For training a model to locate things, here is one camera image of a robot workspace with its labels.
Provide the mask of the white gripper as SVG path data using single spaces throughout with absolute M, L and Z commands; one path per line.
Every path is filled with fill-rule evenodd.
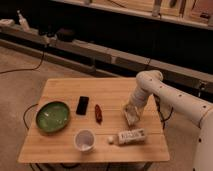
M 127 118 L 139 118 L 148 101 L 148 92 L 143 89 L 135 89 L 125 107 Z

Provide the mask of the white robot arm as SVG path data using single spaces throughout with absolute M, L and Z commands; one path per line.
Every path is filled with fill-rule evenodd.
M 140 120 L 151 94 L 158 96 L 200 128 L 193 171 L 213 171 L 213 103 L 166 85 L 162 80 L 163 75 L 158 70 L 136 75 L 136 88 L 123 108 L 128 125 L 135 125 Z

